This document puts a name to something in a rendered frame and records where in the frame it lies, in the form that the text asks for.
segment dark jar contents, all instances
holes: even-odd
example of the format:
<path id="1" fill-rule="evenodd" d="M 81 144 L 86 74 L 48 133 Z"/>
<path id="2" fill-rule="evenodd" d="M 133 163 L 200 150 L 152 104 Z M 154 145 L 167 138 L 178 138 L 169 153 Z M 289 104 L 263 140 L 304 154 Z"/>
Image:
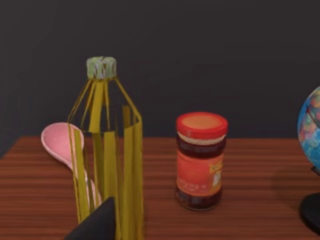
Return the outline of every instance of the dark jar contents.
<path id="1" fill-rule="evenodd" d="M 222 196 L 221 173 L 228 122 L 217 114 L 191 112 L 178 117 L 175 197 L 185 208 L 211 209 Z"/>

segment blue globe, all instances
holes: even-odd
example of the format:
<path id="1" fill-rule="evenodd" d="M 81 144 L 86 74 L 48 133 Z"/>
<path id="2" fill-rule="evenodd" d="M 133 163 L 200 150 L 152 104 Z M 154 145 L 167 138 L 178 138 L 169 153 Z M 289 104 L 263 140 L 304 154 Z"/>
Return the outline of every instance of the blue globe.
<path id="1" fill-rule="evenodd" d="M 307 159 L 320 170 L 320 86 L 303 103 L 297 132 Z"/>

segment table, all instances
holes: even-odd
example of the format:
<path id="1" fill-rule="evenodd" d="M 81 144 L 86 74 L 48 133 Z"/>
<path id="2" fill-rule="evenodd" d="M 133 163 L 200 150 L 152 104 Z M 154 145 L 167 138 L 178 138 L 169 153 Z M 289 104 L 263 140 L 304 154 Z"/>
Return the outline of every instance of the table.
<path id="1" fill-rule="evenodd" d="M 186 210 L 174 200 L 176 143 L 144 139 L 146 240 L 315 240 L 298 218 L 320 177 L 296 139 L 229 139 L 219 206 Z M 77 225 L 72 174 L 39 137 L 22 137 L 0 160 L 0 239 L 61 240 Z"/>

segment bottle cap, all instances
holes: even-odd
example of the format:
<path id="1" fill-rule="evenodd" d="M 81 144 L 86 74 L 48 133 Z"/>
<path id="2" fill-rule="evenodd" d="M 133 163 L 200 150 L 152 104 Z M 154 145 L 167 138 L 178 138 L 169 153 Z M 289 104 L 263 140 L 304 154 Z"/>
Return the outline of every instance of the bottle cap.
<path id="1" fill-rule="evenodd" d="M 117 61 L 110 56 L 91 57 L 86 61 L 89 79 L 110 79 L 117 76 Z"/>
<path id="2" fill-rule="evenodd" d="M 227 134 L 228 122 L 218 114 L 190 112 L 177 118 L 176 130 L 180 135 L 191 139 L 217 139 Z"/>

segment green bottle cap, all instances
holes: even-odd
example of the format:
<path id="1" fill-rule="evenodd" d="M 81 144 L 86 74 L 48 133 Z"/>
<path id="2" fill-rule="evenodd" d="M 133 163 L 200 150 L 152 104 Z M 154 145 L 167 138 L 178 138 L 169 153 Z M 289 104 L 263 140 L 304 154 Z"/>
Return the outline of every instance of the green bottle cap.
<path id="1" fill-rule="evenodd" d="M 117 76 L 117 61 L 111 56 L 91 57 L 86 61 L 89 79 L 110 79 Z"/>

